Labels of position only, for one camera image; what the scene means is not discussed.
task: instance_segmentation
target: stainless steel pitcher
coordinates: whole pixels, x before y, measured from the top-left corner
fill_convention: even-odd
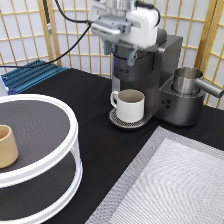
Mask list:
[[[174,73],[173,89],[181,94],[194,95],[200,89],[211,95],[221,98],[224,90],[202,79],[203,73],[196,68],[178,68]]]

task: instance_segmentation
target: gray coffee machine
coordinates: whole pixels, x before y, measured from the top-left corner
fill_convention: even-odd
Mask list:
[[[134,129],[146,124],[151,117],[175,126],[189,126],[197,122],[205,91],[198,89],[194,94],[182,94],[173,89],[182,41],[182,37],[167,35],[165,30],[158,29],[158,48],[155,52],[139,51],[134,66],[127,65],[127,52],[133,49],[114,46],[112,90],[136,89],[145,95],[142,121],[126,124],[116,117],[113,109],[110,120],[114,125]]]

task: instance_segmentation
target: cup handle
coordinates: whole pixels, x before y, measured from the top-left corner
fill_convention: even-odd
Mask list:
[[[113,107],[117,108],[117,104],[114,102],[114,95],[116,94],[118,96],[118,91],[114,91],[110,95],[110,102],[113,105]]]

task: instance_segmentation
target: white paper panel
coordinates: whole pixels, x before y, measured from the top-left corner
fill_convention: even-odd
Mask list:
[[[26,0],[26,3],[27,3],[28,11],[39,11],[37,0]]]
[[[161,17],[161,19],[160,19],[160,23],[159,23],[158,27],[159,27],[160,29],[163,29],[163,24],[164,24],[164,18]]]
[[[185,48],[182,47],[181,48],[181,52],[180,52],[180,59],[179,59],[179,63],[178,63],[178,68],[182,67],[182,62],[183,62],[183,57],[184,57],[184,50],[185,50]]]
[[[194,19],[205,20],[210,0],[197,0]]]
[[[76,2],[76,9],[86,9],[86,1],[85,0],[78,0]]]
[[[69,40],[69,48],[70,48],[70,47],[72,47],[72,46],[75,44],[75,42],[77,41],[77,36],[76,36],[76,35],[68,35],[68,40]],[[74,49],[72,49],[71,53],[79,54],[79,48],[78,48],[78,45],[77,45]]]
[[[89,54],[88,37],[84,36],[79,43],[82,54]]]
[[[217,103],[218,103],[218,100],[219,100],[218,98],[216,98],[216,97],[210,95],[208,104],[209,104],[210,106],[212,106],[212,107],[216,107],[216,106],[217,106]]]
[[[17,20],[19,23],[19,28],[20,28],[22,37],[32,36],[32,30],[30,27],[28,15],[27,14],[18,14]]]
[[[224,110],[224,98],[221,99],[219,109]]]
[[[25,39],[23,39],[23,43],[25,46],[27,57],[28,58],[36,58],[37,52],[36,52],[33,38],[25,38]]]
[[[86,20],[86,13],[85,12],[77,12],[77,19],[78,20]],[[78,29],[79,33],[83,33],[87,28],[87,25],[85,23],[79,23],[78,24]]]
[[[68,56],[68,55],[65,55],[65,56],[61,59],[61,62],[62,62],[62,66],[63,66],[63,67],[70,68],[70,59],[69,59],[69,56]]]
[[[100,74],[100,58],[91,57],[91,62],[92,62],[92,72],[96,74]]]
[[[5,32],[5,28],[4,28],[4,25],[3,25],[3,21],[2,21],[2,18],[0,17],[0,39],[7,39],[7,34]]]
[[[48,55],[45,37],[35,37],[39,56]]]
[[[75,12],[66,12],[65,14],[69,18],[75,19]],[[70,21],[66,20],[66,24],[67,24],[67,32],[68,33],[77,33],[76,23],[73,23],[73,22],[70,22]]]
[[[82,70],[90,72],[90,59],[89,56],[81,56]]]
[[[100,53],[101,55],[104,55],[104,47],[103,47],[103,41],[100,39]]]
[[[93,4],[92,0],[87,0],[87,9],[89,10],[91,8],[91,5]]]
[[[187,35],[189,31],[190,22],[186,20],[180,20],[177,30],[177,36],[183,37],[183,45],[186,45]]]
[[[74,1],[71,1],[71,0],[64,0],[64,9],[75,9],[75,4],[74,4]]]
[[[3,14],[13,12],[11,1],[10,0],[0,0],[0,9]]]
[[[187,49],[184,67],[194,67],[197,51],[193,49]]]
[[[224,60],[221,60],[215,82],[224,85]]]
[[[14,15],[3,16],[9,38],[20,37]]]
[[[0,41],[0,49],[4,62],[14,61],[13,54],[8,41]]]
[[[19,61],[19,62],[17,62],[18,66],[23,66],[23,65],[26,65],[26,64],[27,64],[27,61]]]
[[[31,63],[31,62],[36,61],[36,60],[37,60],[37,59],[30,59],[30,60],[28,60],[28,61],[29,61],[29,63]]]
[[[54,12],[54,17],[55,17],[57,32],[59,32],[59,33],[66,33],[66,30],[65,30],[65,20],[61,16],[60,12],[55,11]]]
[[[102,74],[110,74],[110,58],[109,57],[102,57]]]
[[[49,57],[44,57],[44,58],[41,58],[40,60],[49,62]]]
[[[179,5],[180,0],[169,0],[167,15],[178,17]]]
[[[79,56],[71,55],[72,67],[80,70]]]
[[[24,0],[13,0],[15,12],[26,12],[26,5]]]
[[[167,0],[157,0],[156,8],[159,9],[161,15],[165,15],[166,13],[166,2]]]
[[[195,0],[183,0],[180,17],[191,18]]]
[[[91,54],[99,54],[99,37],[90,36],[90,51]]]
[[[224,27],[219,27],[212,52],[220,55],[223,44],[224,44]]]
[[[68,43],[67,43],[67,37],[64,34],[58,35],[58,42],[60,47],[60,52],[64,53],[68,50]]]
[[[193,22],[191,26],[191,33],[189,37],[188,45],[192,47],[198,47],[201,40],[204,23]]]
[[[170,35],[175,35],[175,30],[176,30],[176,25],[177,25],[177,20],[176,19],[166,19],[166,31]]]
[[[154,0],[145,0],[146,3],[154,4]]]
[[[40,13],[30,13],[30,20],[34,35],[44,34]]]
[[[26,59],[24,48],[21,40],[11,40],[12,49],[17,61]]]
[[[224,10],[223,10],[223,12],[222,12],[222,18],[221,18],[221,20],[220,20],[220,23],[221,23],[222,25],[224,25]]]
[[[209,62],[208,62],[208,67],[207,67],[207,71],[206,71],[205,76],[208,77],[211,80],[214,77],[214,74],[215,74],[215,70],[216,70],[218,61],[219,60],[218,60],[217,57],[215,57],[213,55],[210,56],[210,59],[209,59]]]
[[[0,75],[4,75],[6,72],[5,72],[5,69],[4,68],[0,68]]]

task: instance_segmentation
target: mesh tray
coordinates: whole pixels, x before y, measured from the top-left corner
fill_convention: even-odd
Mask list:
[[[18,100],[0,104],[0,124],[12,128],[19,157],[0,174],[39,161],[53,152],[70,129],[68,115],[58,106],[37,100]]]
[[[109,119],[110,119],[111,123],[113,125],[115,125],[116,127],[124,129],[126,131],[132,131],[132,130],[136,130],[138,128],[143,127],[151,119],[151,117],[152,117],[151,114],[145,113],[144,117],[140,121],[133,122],[133,123],[127,123],[127,122],[120,120],[117,117],[115,108],[112,109],[109,114]]]

